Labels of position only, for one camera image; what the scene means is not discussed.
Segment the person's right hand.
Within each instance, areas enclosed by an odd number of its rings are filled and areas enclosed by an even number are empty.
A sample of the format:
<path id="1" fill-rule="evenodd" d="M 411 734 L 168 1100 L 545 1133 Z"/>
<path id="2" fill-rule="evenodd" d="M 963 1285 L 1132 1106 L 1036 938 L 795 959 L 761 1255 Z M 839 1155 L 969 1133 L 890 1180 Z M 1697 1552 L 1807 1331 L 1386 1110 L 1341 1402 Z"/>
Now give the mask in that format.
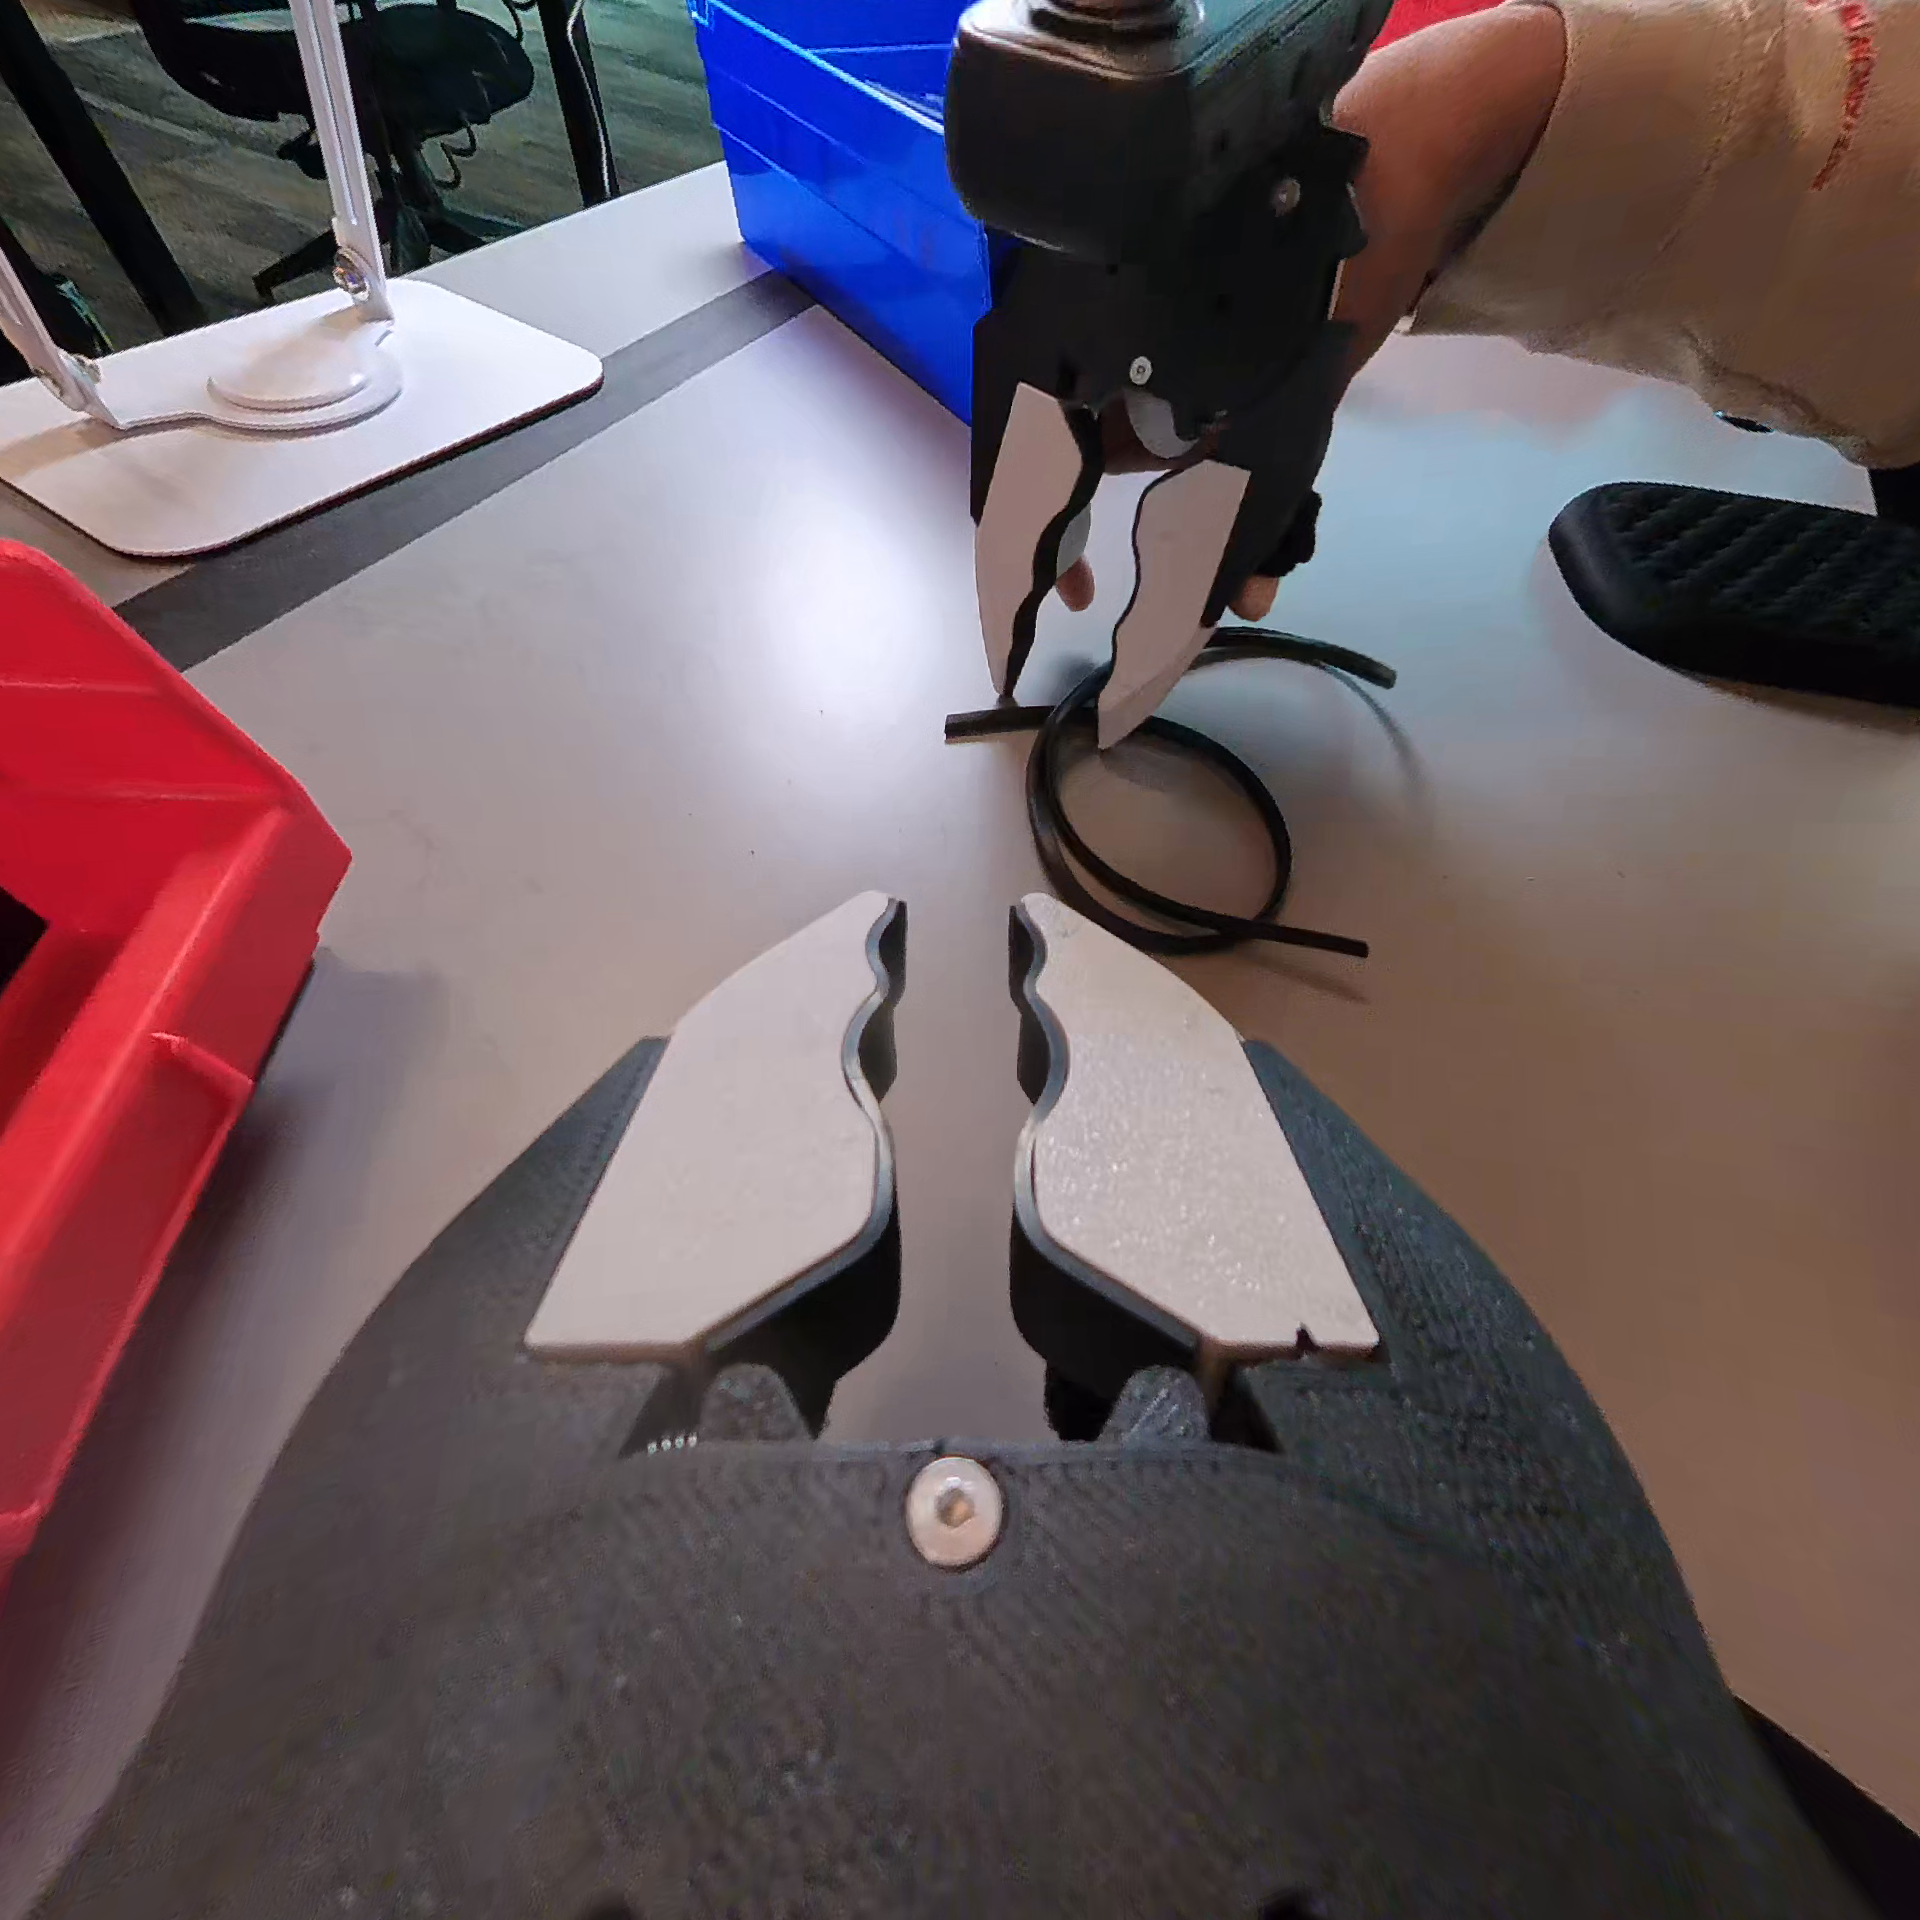
<path id="1" fill-rule="evenodd" d="M 1365 246 L 1332 302 L 1332 327 L 1347 329 L 1345 389 L 1513 189 L 1564 54 L 1554 7 L 1504 5 L 1377 48 L 1341 91 L 1332 123 L 1365 140 L 1355 181 Z"/>

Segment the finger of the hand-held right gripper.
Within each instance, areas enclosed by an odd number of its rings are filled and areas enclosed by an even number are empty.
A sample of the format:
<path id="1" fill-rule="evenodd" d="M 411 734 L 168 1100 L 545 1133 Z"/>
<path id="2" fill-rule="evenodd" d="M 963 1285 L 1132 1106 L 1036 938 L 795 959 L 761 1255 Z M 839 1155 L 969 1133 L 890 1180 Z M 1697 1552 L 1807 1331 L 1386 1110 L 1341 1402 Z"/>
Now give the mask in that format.
<path id="1" fill-rule="evenodd" d="M 1211 640 L 1214 580 L 1229 559 L 1251 473 L 1199 461 L 1156 478 L 1135 515 L 1135 594 L 1115 620 L 1098 693 L 1098 751 L 1115 751 L 1175 693 Z"/>
<path id="2" fill-rule="evenodd" d="M 1014 701 L 1043 600 L 1092 535 L 1101 423 L 1092 408 L 1014 383 L 973 517 L 973 594 L 998 701 Z"/>

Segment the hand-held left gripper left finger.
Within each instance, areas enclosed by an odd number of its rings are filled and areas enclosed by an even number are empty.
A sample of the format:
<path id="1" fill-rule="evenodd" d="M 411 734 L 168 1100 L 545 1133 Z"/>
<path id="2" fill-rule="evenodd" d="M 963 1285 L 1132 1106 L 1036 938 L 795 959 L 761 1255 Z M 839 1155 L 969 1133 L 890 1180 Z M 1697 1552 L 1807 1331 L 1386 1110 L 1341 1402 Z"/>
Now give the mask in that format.
<path id="1" fill-rule="evenodd" d="M 885 893 L 716 982 L 663 1040 L 525 1353 L 707 1362 L 876 1255 L 901 989 L 907 901 Z"/>

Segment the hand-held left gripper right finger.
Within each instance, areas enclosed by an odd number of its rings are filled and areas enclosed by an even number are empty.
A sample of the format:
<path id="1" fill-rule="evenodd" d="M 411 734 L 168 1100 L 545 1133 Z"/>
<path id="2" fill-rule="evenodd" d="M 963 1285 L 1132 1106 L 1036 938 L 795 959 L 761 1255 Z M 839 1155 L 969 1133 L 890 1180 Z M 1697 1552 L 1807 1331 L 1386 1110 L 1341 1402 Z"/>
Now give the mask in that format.
<path id="1" fill-rule="evenodd" d="M 1052 894 L 1011 911 L 1014 1319 L 1046 1362 L 1368 1360 L 1379 1331 L 1251 1048 Z"/>

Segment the red plastic bin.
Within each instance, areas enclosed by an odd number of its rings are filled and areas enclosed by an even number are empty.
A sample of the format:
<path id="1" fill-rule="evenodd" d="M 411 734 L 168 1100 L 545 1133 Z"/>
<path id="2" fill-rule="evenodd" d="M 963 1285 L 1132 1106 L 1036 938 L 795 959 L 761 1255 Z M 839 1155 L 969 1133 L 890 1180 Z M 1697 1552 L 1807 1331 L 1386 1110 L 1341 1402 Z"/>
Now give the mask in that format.
<path id="1" fill-rule="evenodd" d="M 4 545 L 4 1584 L 343 877 L 272 754 L 74 574 Z"/>

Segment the blue plastic bin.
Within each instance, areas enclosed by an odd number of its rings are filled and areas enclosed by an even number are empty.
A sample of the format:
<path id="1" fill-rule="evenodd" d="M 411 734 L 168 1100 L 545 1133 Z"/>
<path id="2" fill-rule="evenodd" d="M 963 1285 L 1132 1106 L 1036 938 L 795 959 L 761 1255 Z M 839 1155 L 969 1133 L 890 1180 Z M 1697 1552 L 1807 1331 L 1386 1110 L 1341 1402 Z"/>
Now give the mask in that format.
<path id="1" fill-rule="evenodd" d="M 743 243 L 970 422 L 1002 239 L 958 201 L 942 100 L 963 5 L 687 5 Z"/>

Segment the black office chair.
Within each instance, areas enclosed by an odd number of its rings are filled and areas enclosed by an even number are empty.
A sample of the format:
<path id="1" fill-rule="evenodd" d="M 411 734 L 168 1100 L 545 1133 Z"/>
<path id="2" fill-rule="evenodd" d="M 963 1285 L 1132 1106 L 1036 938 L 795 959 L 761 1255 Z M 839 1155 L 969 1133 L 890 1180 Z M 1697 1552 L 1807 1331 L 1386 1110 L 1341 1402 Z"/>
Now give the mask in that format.
<path id="1" fill-rule="evenodd" d="M 300 118 L 279 155 L 324 181 L 288 5 L 131 5 L 158 69 L 204 104 L 251 123 Z M 492 214 L 459 214 L 459 160 L 496 112 L 525 104 L 533 63 L 523 28 L 458 5 L 336 5 L 348 80 L 367 160 L 372 163 L 378 237 L 393 272 L 430 254 L 472 254 L 523 231 Z"/>

